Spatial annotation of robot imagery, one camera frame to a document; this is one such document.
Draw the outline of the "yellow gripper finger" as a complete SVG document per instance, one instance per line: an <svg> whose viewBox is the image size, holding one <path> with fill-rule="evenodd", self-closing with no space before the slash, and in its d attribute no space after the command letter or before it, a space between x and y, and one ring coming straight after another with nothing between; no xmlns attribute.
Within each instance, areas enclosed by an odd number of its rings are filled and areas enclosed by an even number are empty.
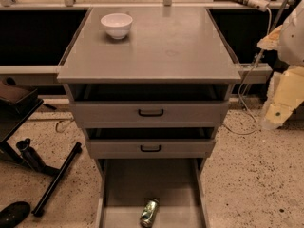
<svg viewBox="0 0 304 228"><path fill-rule="evenodd" d="M261 127L266 130L281 127L303 102L304 67L290 66L283 73L275 72L262 107Z"/></svg>
<svg viewBox="0 0 304 228"><path fill-rule="evenodd" d="M260 39L257 46L264 50L278 50L278 42L282 26L278 26L264 38Z"/></svg>

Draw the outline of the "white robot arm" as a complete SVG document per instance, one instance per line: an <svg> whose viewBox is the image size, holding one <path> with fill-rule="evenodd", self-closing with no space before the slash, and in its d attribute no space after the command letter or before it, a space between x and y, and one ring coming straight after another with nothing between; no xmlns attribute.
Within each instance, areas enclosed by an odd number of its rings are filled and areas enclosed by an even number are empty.
<svg viewBox="0 0 304 228"><path fill-rule="evenodd" d="M276 50L278 59L289 65L283 73L274 73L262 110L261 127L273 130L281 127L304 103L304 0L257 46Z"/></svg>

